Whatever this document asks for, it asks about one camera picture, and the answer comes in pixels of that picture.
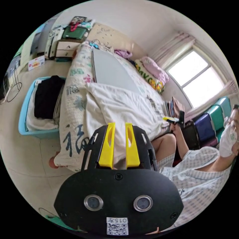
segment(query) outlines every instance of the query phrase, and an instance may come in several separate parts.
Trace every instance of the window pane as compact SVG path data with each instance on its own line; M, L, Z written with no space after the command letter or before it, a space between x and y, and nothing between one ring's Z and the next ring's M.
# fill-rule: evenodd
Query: window pane
M207 65L207 62L193 51L173 66L168 72L178 84L182 86L206 68Z
M210 67L199 77L185 86L183 91L195 108L204 104L217 93L219 93L223 86L224 84L219 75L212 67Z

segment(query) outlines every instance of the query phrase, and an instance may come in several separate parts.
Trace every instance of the wooden headboard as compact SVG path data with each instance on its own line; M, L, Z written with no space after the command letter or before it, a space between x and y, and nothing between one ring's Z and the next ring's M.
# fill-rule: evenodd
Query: wooden headboard
M147 56L147 53L125 34L100 23L95 23L87 39L98 39L101 44L111 46L114 49L121 49L132 52L132 60L140 59L143 56Z

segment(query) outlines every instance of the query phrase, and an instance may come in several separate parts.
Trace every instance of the hand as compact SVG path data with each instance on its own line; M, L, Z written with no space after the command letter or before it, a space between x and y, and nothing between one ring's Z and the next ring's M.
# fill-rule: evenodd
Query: hand
M181 132L181 128L178 124L171 123L169 129L172 130L175 135Z

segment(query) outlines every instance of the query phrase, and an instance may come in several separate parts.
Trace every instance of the label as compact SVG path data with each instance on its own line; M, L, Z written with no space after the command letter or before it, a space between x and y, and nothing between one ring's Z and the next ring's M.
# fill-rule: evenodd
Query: label
M127 236L129 235L128 218L113 218L107 217L107 235Z
M28 70L30 71L44 64L45 64L45 56L37 57L28 62Z

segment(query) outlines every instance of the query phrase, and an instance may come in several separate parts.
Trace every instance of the hospital gown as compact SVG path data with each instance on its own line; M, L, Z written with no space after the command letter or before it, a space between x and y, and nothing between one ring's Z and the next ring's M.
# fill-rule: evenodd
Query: hospital gown
M158 171L178 188L184 209L173 226L179 227L198 216L219 194L225 185L231 166L222 172L202 172L196 169L214 162L219 151L212 147L189 150L183 160L172 167L174 155L158 163Z

